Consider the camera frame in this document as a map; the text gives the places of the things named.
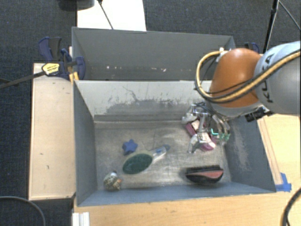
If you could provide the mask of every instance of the pink object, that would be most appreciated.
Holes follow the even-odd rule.
[[[192,127],[192,125],[190,123],[186,124],[185,128],[187,129],[187,131],[189,132],[189,134],[191,136],[196,134],[196,131],[194,130],[194,128]]]

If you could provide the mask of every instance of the orange object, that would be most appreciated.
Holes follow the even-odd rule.
[[[210,93],[218,92],[239,83],[253,78],[254,70],[260,55],[250,49],[236,48],[221,57],[210,87]],[[214,93],[212,96],[220,96],[232,92],[241,85],[235,86],[231,89],[220,93]],[[239,108],[249,106],[258,102],[258,98],[254,90],[245,96],[235,101],[220,104],[220,106],[227,108]]]

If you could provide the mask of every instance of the metal stand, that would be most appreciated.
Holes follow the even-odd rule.
[[[279,0],[274,0],[273,7],[272,7],[272,10],[271,10],[271,17],[269,19],[269,27],[268,27],[268,31],[267,31],[267,36],[266,36],[264,47],[263,47],[263,53],[265,53],[267,51],[267,49],[268,49],[268,45],[269,45],[269,40],[270,40],[271,33],[272,33],[273,24],[275,22],[276,13],[277,13],[277,10],[278,10],[278,4],[279,4]]]

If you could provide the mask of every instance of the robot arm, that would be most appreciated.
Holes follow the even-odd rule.
[[[209,92],[199,78],[203,61],[197,68],[197,90],[218,114],[230,119],[263,105],[274,113],[300,115],[300,41],[276,46],[263,56],[245,48],[229,51],[216,67]]]
[[[200,70],[208,58],[220,54],[205,92]],[[260,109],[300,116],[300,41],[276,46],[264,55],[246,48],[209,53],[198,63],[196,90],[205,101],[191,105],[182,118],[192,135],[189,153],[224,145],[230,136],[228,121],[238,116]]]

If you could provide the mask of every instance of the blue tape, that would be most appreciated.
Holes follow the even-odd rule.
[[[287,182],[286,175],[280,173],[283,184],[275,185],[277,192],[290,192],[292,190],[292,184]]]

